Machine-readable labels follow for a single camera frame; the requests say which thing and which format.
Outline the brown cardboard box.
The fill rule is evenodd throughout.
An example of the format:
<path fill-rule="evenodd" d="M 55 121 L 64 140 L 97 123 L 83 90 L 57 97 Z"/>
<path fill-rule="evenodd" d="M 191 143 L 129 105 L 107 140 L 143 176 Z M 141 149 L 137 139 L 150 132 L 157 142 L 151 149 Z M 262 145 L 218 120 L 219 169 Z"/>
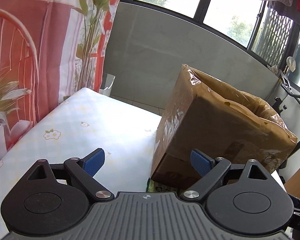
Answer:
<path fill-rule="evenodd" d="M 234 164 L 256 159 L 274 172 L 297 140 L 262 98 L 185 64 L 157 129 L 151 180 L 182 190 L 197 182 L 194 149 Z"/>

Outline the green snack packet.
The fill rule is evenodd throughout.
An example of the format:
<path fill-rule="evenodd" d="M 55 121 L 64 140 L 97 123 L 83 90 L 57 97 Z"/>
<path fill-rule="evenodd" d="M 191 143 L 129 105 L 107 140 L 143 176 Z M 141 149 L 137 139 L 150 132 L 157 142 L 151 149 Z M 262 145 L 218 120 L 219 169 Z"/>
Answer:
<path fill-rule="evenodd" d="M 147 180 L 146 192 L 176 192 L 177 194 L 181 194 L 183 190 L 176 187 L 166 186 L 164 184 L 157 183 L 149 178 Z"/>

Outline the white trash bin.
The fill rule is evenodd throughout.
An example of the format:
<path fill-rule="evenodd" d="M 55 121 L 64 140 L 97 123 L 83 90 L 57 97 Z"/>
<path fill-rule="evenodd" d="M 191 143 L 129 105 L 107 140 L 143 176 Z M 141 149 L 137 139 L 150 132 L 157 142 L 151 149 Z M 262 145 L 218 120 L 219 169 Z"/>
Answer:
<path fill-rule="evenodd" d="M 105 96 L 110 97 L 111 90 L 115 81 L 115 75 L 111 75 L 108 73 L 103 73 L 102 76 L 102 84 L 99 89 L 99 93 Z"/>

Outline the black exercise bike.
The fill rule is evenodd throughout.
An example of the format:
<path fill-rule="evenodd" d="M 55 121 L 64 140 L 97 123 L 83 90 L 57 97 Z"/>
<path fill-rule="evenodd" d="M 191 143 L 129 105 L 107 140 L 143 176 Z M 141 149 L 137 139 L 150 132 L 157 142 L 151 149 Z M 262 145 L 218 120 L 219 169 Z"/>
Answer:
<path fill-rule="evenodd" d="M 268 102 L 279 113 L 288 129 L 297 136 L 295 148 L 286 161 L 279 167 L 279 175 L 287 182 L 300 168 L 300 93 L 292 87 L 288 76 L 296 71 L 296 61 L 289 56 L 283 70 L 277 66 L 271 67 L 278 76 L 278 82 L 270 93 Z"/>

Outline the pink floral curtain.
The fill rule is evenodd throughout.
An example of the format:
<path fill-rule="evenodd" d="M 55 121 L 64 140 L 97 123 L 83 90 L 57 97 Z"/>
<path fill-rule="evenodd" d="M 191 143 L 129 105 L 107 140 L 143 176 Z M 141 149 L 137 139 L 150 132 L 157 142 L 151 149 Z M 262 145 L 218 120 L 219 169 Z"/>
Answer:
<path fill-rule="evenodd" d="M 0 161 L 82 88 L 99 91 L 120 0 L 0 0 Z"/>

